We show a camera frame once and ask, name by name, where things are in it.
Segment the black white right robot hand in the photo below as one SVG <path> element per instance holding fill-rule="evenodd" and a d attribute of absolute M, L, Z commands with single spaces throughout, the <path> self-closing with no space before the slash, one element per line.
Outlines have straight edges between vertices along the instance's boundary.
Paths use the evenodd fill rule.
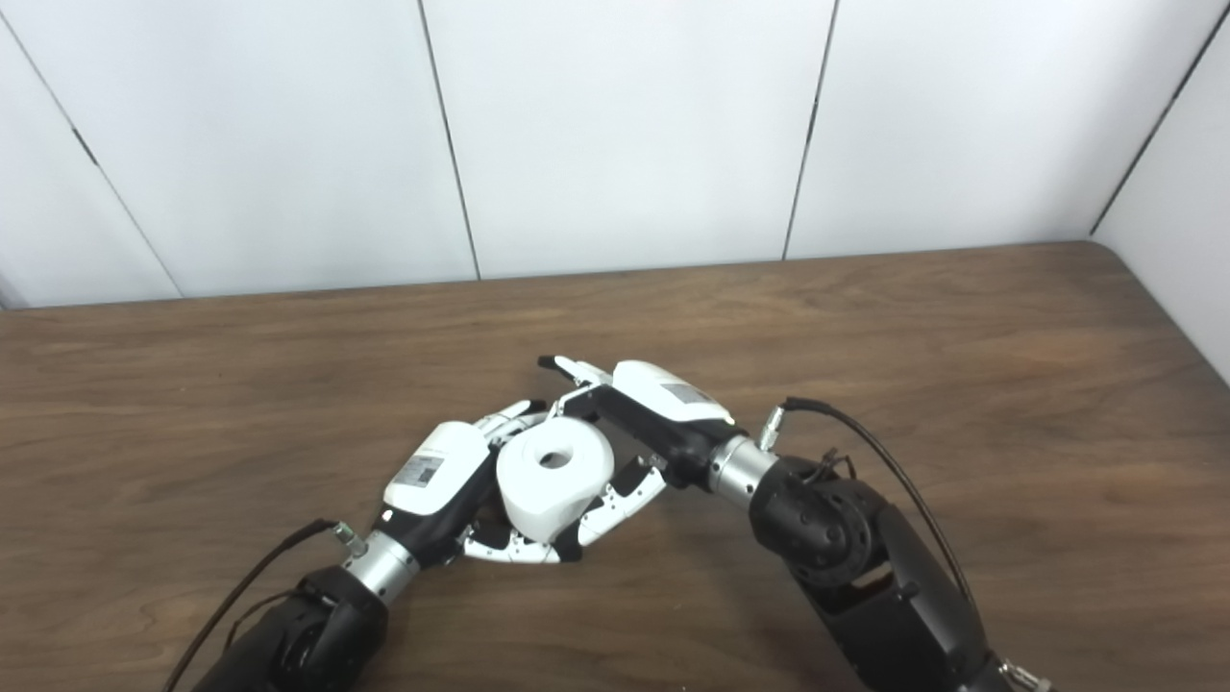
<path fill-rule="evenodd" d="M 720 454 L 747 434 L 701 388 L 645 360 L 620 360 L 605 372 L 584 360 L 547 355 L 538 358 L 538 366 L 574 385 L 554 403 L 551 415 L 601 422 L 646 450 L 624 465 L 579 520 L 554 541 L 560 556 L 597 542 L 668 486 L 715 494 Z"/>

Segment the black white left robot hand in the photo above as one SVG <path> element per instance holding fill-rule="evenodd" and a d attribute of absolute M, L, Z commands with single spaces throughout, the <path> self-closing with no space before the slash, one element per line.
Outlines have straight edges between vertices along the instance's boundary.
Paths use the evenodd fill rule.
<path fill-rule="evenodd" d="M 546 417 L 549 404 L 520 399 L 478 422 L 442 422 L 383 490 L 363 560 L 403 573 L 458 556 L 523 564 L 581 560 L 581 546 L 534 543 L 522 531 L 478 524 L 480 508 L 498 490 L 501 449 Z"/>

